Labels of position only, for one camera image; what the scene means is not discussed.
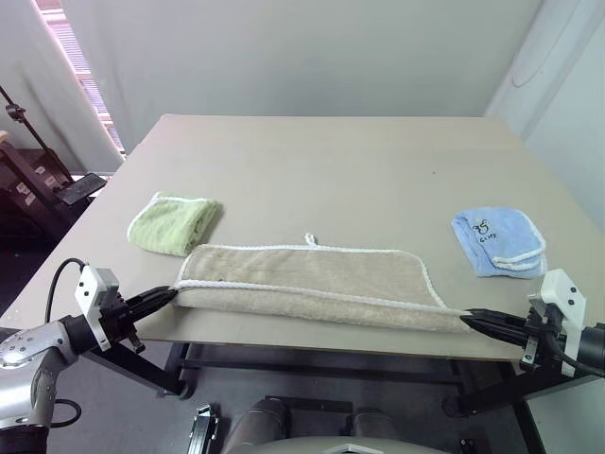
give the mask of beige table top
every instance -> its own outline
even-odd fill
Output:
[[[213,198],[224,210],[208,242],[401,249],[420,256],[443,301],[525,316],[538,281],[476,278],[450,227],[461,209],[508,205],[547,241],[588,298],[586,323],[605,320],[603,234],[562,184],[512,136],[484,118],[304,118],[165,115],[44,262],[1,326],[43,321],[56,267],[76,256],[111,268],[126,297],[171,284],[182,259],[126,240],[158,190]],[[79,313],[77,267],[61,277],[53,318]],[[428,333],[168,306],[138,323],[142,338],[516,359],[479,334]]]

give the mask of wall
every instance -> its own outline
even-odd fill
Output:
[[[507,121],[603,230],[604,18],[602,0],[545,0],[486,111]],[[595,245],[605,260],[604,251]],[[605,452],[605,380],[535,397],[528,405],[548,454]]]
[[[605,231],[605,1],[545,0],[495,93],[503,118]]]
[[[127,152],[160,115],[482,115],[539,0],[63,0]]]
[[[113,172],[123,162],[32,2],[0,0],[0,83],[73,172]],[[17,148],[39,148],[4,112],[0,130]]]
[[[605,20],[526,144],[605,231]]]

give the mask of light blue cloth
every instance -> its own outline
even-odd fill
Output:
[[[459,212],[452,227],[479,277],[532,279],[546,272],[546,243],[521,211],[502,206]]]

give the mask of folded beige towel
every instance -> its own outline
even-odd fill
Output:
[[[468,332],[402,251],[318,246],[198,246],[175,283],[178,306],[309,320]]]

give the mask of black metal table frame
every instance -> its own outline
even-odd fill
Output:
[[[543,393],[552,393],[562,388],[575,386],[580,382],[592,379],[591,376],[579,375],[570,378],[548,369],[537,368],[531,373],[517,375],[511,363],[498,362],[503,380],[497,384],[478,391],[467,392],[468,381],[460,371],[459,360],[449,361],[451,374],[411,373],[396,371],[378,371],[369,369],[349,369],[341,367],[310,366],[300,364],[276,364],[252,361],[220,361],[203,358],[188,358],[192,343],[173,343],[164,368],[160,368],[144,358],[139,357],[128,348],[113,348],[108,352],[93,351],[87,358],[109,367],[118,374],[128,376],[159,392],[159,396],[179,395],[189,397],[195,390],[196,377],[190,377],[185,383],[181,380],[183,371],[207,367],[254,369],[274,371],[296,375],[314,375],[326,377],[355,378],[380,381],[399,381],[423,384],[456,386],[457,393],[443,401],[443,410],[452,417],[469,417],[483,411],[494,410],[511,405],[519,427],[524,436],[529,452],[545,452],[526,399]]]

